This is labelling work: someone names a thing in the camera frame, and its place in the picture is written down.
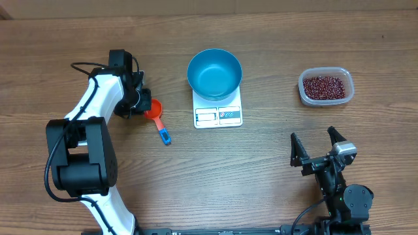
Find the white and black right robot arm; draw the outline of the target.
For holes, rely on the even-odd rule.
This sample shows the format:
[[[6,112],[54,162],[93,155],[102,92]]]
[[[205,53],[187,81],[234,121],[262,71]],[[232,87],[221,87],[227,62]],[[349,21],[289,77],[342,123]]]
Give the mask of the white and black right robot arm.
[[[300,166],[303,176],[314,175],[323,198],[306,208],[294,220],[291,234],[370,234],[368,225],[374,193],[364,185],[347,185],[342,174],[353,163],[357,147],[333,126],[327,129],[332,149],[326,155],[311,158],[296,133],[291,134],[291,162]],[[300,225],[300,219],[320,204],[326,204],[329,214],[317,217],[311,225]]]

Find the orange scoop with blue handle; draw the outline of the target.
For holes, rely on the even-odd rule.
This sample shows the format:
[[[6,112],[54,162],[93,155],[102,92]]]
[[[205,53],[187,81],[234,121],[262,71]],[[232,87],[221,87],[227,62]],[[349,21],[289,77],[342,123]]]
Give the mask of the orange scoop with blue handle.
[[[147,119],[154,121],[159,135],[164,143],[164,145],[169,146],[172,143],[169,132],[165,128],[163,122],[161,121],[161,116],[163,113],[163,105],[157,99],[151,100],[151,109],[144,112],[144,116]]]

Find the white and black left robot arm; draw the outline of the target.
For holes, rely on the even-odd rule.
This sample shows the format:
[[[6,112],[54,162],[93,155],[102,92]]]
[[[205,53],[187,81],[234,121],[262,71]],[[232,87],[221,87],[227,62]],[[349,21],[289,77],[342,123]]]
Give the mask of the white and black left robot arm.
[[[151,91],[143,87],[137,59],[125,50],[111,50],[107,65],[92,65],[79,103],[46,125],[44,187],[57,202],[83,203],[99,234],[141,234],[116,187],[118,162],[107,125],[112,114],[129,119],[148,111]]]

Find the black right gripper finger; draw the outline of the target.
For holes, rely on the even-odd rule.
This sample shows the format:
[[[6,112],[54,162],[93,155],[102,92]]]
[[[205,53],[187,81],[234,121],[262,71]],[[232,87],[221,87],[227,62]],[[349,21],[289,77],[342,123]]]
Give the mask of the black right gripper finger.
[[[309,159],[309,155],[305,150],[302,142],[296,133],[291,134],[291,162],[290,165],[297,167],[302,166]]]
[[[333,126],[330,126],[327,129],[327,132],[330,136],[331,145],[333,146],[337,142],[344,142],[346,138],[344,138]]]

